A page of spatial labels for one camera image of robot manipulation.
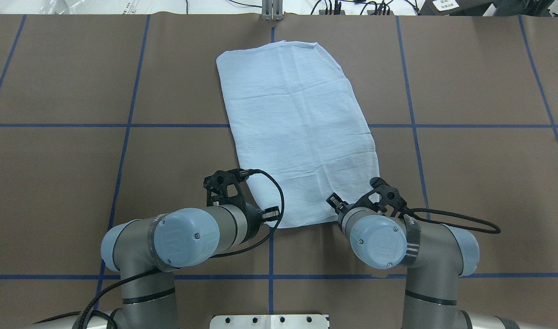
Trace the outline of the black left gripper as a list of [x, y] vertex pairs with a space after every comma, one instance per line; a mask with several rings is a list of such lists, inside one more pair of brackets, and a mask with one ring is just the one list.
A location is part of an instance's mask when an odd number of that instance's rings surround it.
[[279, 224], [280, 206], [258, 209], [247, 205], [241, 184], [252, 175], [264, 175], [274, 184], [277, 191], [280, 191], [280, 185], [266, 171], [260, 169], [218, 170], [203, 179], [203, 187], [207, 191], [207, 206], [235, 206], [242, 212], [249, 224], [268, 222]]

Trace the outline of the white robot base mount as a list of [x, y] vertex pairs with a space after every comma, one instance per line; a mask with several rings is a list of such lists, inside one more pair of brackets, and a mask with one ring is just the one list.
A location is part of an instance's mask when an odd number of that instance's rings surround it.
[[322, 314], [250, 314], [215, 316], [210, 329], [329, 329], [329, 316]]

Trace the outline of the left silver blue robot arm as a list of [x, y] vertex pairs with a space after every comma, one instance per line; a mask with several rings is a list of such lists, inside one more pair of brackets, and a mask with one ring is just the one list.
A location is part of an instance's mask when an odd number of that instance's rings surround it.
[[[245, 201], [241, 183], [265, 175], [277, 188], [281, 204], [259, 209]], [[49, 317], [32, 329], [178, 329], [174, 272], [232, 251], [258, 233], [266, 222], [280, 223], [284, 195], [260, 169], [219, 170], [204, 178], [207, 206], [183, 208], [153, 218], [133, 219], [111, 228], [101, 242], [106, 267], [120, 274], [79, 312]]]

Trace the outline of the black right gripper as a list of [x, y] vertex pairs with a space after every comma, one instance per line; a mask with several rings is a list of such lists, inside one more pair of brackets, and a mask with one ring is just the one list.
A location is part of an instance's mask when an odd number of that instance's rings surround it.
[[368, 208], [375, 212], [386, 214], [388, 207], [392, 208], [392, 217], [398, 218], [408, 212], [408, 204], [395, 187], [389, 185], [381, 177], [373, 177], [369, 181], [372, 190], [361, 196], [355, 203], [349, 204], [333, 192], [326, 202], [335, 210], [336, 214], [344, 215], [354, 208]]

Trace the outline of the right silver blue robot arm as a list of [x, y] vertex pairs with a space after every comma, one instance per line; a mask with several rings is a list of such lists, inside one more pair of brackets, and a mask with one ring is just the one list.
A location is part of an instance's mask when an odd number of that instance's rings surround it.
[[510, 318], [480, 316], [457, 308], [458, 281], [473, 274], [480, 260], [473, 227], [430, 221], [420, 212], [494, 223], [467, 215], [428, 208], [409, 208], [399, 191], [379, 177], [371, 191], [349, 204], [333, 192], [327, 203], [337, 214], [342, 233], [354, 254], [375, 269], [407, 269], [402, 328], [404, 329], [523, 329]]

